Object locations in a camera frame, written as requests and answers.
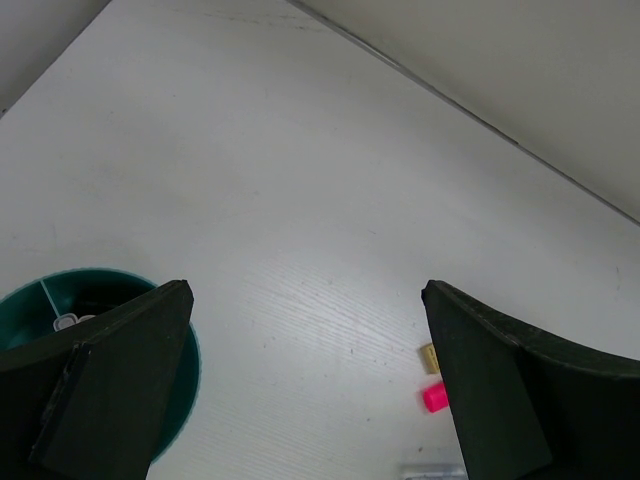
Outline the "black pink marker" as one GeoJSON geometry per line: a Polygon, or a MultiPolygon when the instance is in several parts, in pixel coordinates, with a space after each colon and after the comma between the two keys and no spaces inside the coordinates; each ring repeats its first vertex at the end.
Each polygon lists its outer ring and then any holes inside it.
{"type": "Polygon", "coordinates": [[[442,381],[430,385],[421,392],[424,407],[429,413],[436,413],[449,407],[449,399],[442,381]]]}

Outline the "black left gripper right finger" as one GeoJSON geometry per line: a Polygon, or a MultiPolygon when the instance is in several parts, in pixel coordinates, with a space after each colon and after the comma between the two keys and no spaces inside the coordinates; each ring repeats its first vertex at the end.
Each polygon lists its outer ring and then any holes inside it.
{"type": "Polygon", "coordinates": [[[441,281],[421,293],[471,479],[636,479],[639,363],[441,281]]]}

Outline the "teal plastic cup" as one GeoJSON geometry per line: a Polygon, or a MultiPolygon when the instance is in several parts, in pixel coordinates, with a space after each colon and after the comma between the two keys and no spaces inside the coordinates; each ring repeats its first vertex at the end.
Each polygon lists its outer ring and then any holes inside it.
{"type": "MultiPolygon", "coordinates": [[[[9,350],[55,331],[56,320],[77,322],[106,313],[157,285],[131,272],[78,268],[35,279],[1,295],[1,349],[9,350]]],[[[197,400],[201,356],[196,332],[189,328],[169,397],[158,444],[157,461],[182,433],[197,400]]]]}

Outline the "pink clear pen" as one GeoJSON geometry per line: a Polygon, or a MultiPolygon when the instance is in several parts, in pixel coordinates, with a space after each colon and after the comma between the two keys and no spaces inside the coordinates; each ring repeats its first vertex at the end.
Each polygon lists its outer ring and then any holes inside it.
{"type": "Polygon", "coordinates": [[[73,327],[75,325],[78,325],[82,322],[85,322],[87,320],[90,320],[94,318],[94,315],[89,314],[89,315],[83,315],[83,316],[76,316],[73,313],[67,313],[64,315],[59,316],[58,318],[56,318],[53,322],[53,330],[55,332],[59,332],[61,330],[73,327]]]}

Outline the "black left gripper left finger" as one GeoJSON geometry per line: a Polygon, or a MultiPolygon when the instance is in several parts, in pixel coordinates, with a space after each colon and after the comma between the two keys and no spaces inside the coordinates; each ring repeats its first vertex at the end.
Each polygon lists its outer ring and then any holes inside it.
{"type": "Polygon", "coordinates": [[[143,479],[194,304],[172,280],[106,313],[1,349],[5,479],[143,479]]]}

